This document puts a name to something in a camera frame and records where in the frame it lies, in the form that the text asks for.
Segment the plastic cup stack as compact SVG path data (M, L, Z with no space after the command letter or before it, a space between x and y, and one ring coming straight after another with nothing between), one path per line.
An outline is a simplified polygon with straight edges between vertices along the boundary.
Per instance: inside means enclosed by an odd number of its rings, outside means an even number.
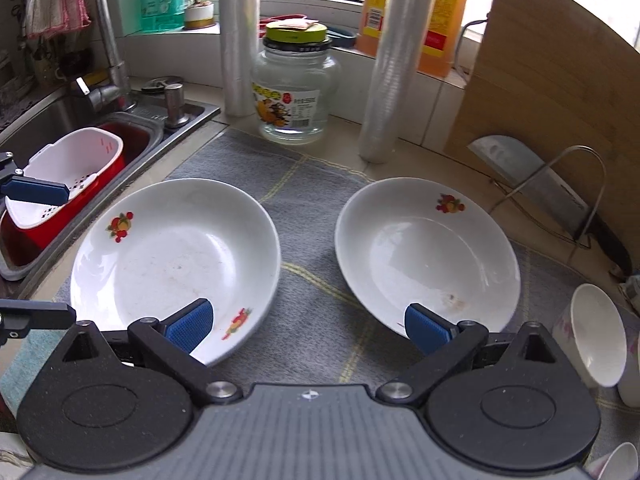
M219 0L222 88L230 116L254 113L252 70L258 52L259 0Z
M386 0L378 53L358 140L359 156L384 164L398 139L401 101L418 67L435 0Z

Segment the white plastic strainer basket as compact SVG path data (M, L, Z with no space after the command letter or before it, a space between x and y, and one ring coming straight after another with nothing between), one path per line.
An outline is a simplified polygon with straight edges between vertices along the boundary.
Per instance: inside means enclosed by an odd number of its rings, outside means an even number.
M6 209L22 230L66 226L124 168L124 141L98 127L77 129L48 144L29 159L26 177L65 184L70 198L63 206L6 200Z

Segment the white bowl pink pattern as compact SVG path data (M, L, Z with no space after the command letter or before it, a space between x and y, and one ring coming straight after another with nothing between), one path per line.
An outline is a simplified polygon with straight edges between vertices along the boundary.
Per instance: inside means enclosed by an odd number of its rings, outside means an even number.
M551 333L588 389L618 384L627 361L626 333L616 305L602 289L579 285Z

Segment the steel kitchen faucet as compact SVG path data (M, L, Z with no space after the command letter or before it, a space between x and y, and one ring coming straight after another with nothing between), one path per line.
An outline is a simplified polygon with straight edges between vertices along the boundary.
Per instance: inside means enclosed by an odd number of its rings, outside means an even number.
M96 21L98 22L102 44L107 60L107 73L111 83L90 90L81 78L75 79L80 92L86 96L95 112L107 105L114 104L119 110L128 112L136 106L131 96L131 88L126 64L119 54L114 28L107 0L94 0L96 3Z

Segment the grey checked table mat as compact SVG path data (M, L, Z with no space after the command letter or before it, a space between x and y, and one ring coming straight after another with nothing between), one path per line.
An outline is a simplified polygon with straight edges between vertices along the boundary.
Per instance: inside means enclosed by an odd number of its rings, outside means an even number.
M282 271L265 321L221 373L243 388L252 382L365 382L376 387L420 356L416 347L379 323L357 301L335 257L334 226L352 194L370 182L356 170L280 148L230 128L177 167L165 180L202 178L247 192L268 211L280 236ZM585 283L568 266L512 240L521 270L518 310L506 329L527 320L548 327L574 289ZM1 431L15 431L14 417L30 382L64 332L38 330L8 344L1 361ZM639 409L617 390L596 396L602 426L590 460L632 442L639 452Z

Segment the glass jar green lid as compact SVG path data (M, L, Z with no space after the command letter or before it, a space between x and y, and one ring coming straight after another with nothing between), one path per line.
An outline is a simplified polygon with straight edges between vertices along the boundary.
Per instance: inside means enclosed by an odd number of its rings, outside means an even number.
M252 68L258 131L285 145L318 141L326 130L341 66L328 28L310 18L270 22Z

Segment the small potted succulent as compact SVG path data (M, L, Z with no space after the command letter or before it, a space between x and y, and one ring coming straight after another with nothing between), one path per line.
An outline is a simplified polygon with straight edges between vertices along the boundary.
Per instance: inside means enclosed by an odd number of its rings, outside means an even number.
M195 30L214 26L214 5L208 0L189 0L183 12L183 28Z

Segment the plastic cup stack left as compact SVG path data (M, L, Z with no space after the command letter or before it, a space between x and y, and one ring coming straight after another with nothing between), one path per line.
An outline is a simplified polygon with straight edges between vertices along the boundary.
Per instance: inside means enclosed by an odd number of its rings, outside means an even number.
M230 116L254 113L252 70L258 52L259 0L219 0L222 88Z

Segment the bamboo cutting board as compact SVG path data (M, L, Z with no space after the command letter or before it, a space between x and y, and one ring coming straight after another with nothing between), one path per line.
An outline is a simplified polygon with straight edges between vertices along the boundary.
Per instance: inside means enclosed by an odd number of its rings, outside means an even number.
M611 27L574 0L494 0L445 152L485 170L468 145L488 134L598 152L599 216L639 258L639 53Z

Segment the orange oil jug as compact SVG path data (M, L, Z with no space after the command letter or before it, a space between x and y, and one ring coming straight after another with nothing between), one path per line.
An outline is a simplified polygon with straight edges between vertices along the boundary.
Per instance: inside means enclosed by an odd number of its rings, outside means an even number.
M376 57L386 0L363 0L356 48ZM435 0L421 47L420 73L444 78L452 69L466 0Z

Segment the white fruit plate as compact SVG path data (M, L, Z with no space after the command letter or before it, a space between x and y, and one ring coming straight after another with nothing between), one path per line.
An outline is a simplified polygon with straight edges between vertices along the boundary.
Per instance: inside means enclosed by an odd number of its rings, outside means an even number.
M76 254L70 304L100 330L163 320L204 298L213 327L192 356L215 365L241 348L276 296L281 248L265 208L208 179L142 188L96 220Z
M352 293L398 335L410 304L492 332L504 330L518 306L521 273L510 240L482 207L440 183L366 185L338 215L334 244Z

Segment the steel kitchen sink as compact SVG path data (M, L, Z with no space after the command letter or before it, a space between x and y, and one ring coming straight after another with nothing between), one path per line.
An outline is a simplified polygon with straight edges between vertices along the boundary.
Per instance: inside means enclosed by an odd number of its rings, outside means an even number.
M187 100L183 111L186 123L171 129L165 126L166 101L163 96L132 92L136 105L128 112L108 106L99 113L80 96L58 89L21 114L1 131L1 151L10 152L17 166L24 168L29 159L46 145L82 127L100 127L124 141L125 168L103 191L83 206L69 226L56 234L45 248L22 242L17 234L1 230L1 277L20 282L34 273L50 269L55 258L73 244L82 230L99 217L106 205L139 177L153 162L177 146L197 128L220 113L213 104Z

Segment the pink white dish cloth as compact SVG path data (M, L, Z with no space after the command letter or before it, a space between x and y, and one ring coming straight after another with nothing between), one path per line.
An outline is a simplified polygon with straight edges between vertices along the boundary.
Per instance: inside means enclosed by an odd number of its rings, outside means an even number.
M24 26L28 39L80 32L90 25L85 0L26 0Z

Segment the sink soap dispenser pump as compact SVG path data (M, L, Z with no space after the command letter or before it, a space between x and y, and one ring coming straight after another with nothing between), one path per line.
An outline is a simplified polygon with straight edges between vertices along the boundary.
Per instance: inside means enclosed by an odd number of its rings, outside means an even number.
M186 101L184 100L183 84L181 82L168 84L165 87L164 96L167 108L165 127L176 130L190 122L190 117L184 110Z

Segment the plastic cup stack right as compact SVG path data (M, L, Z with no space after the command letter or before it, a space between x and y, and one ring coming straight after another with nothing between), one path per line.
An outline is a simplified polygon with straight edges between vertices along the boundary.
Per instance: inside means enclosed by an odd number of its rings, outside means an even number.
M398 139L401 101L418 67L435 0L386 0L378 53L358 140L359 156L384 164Z

